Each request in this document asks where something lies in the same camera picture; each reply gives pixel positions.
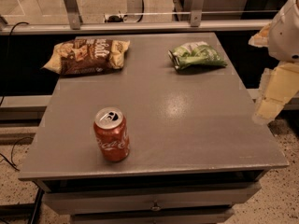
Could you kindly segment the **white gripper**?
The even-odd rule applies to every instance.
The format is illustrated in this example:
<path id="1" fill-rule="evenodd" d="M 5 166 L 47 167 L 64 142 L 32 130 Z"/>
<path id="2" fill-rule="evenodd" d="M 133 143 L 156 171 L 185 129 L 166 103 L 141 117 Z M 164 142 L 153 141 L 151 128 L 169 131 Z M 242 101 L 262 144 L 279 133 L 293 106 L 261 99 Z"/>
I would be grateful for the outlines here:
<path id="1" fill-rule="evenodd" d="M 257 48 L 267 48 L 279 61 L 274 69 L 265 68 L 252 119 L 268 124 L 299 92 L 299 0 L 288 0 L 274 19 L 249 39 Z"/>

